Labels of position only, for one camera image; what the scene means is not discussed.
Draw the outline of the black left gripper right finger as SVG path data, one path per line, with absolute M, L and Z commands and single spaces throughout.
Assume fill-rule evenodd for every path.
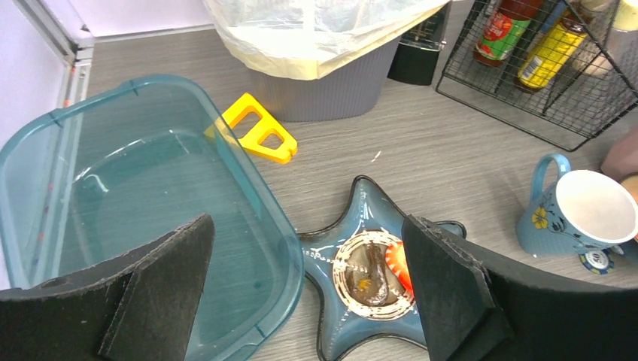
M 635 360 L 637 291 L 552 274 L 435 223 L 403 223 L 432 360 Z

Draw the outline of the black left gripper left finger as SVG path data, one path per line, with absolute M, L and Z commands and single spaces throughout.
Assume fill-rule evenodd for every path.
M 183 360 L 214 244 L 208 214 L 30 289 L 1 293 L 3 360 Z

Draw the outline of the blue star-shaped plate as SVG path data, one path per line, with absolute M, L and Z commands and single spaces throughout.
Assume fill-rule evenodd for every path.
M 331 225 L 299 234 L 305 275 L 321 298 L 317 355 L 341 360 L 360 344 L 398 338 L 426 347 L 415 298 L 388 265 L 406 214 L 370 177 L 353 179 L 350 200 Z

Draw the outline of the small brown cap bottle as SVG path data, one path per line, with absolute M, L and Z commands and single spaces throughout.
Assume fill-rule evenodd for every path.
M 576 4 L 575 10 L 566 9 L 527 55 L 514 79 L 521 91 L 536 93 L 547 86 L 586 39 L 585 28 L 594 12 L 582 3 Z

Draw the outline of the yellow cap sauce bottle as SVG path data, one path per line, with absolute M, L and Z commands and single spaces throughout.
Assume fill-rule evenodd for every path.
M 475 43 L 473 57 L 492 67 L 502 65 L 511 55 L 543 0 L 504 0 L 491 15 Z

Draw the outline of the yellow cap spice jar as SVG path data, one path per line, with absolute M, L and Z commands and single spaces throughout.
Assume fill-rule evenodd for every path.
M 611 70 L 629 50 L 637 36 L 636 1 L 583 1 L 583 7 L 594 13 L 590 24 L 593 38 L 572 61 L 572 68 L 586 75 L 601 77 Z

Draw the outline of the brown bowl with nuggets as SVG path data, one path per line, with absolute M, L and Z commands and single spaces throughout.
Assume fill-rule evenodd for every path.
M 638 202 L 638 174 L 628 174 L 619 181 L 633 197 L 635 202 Z

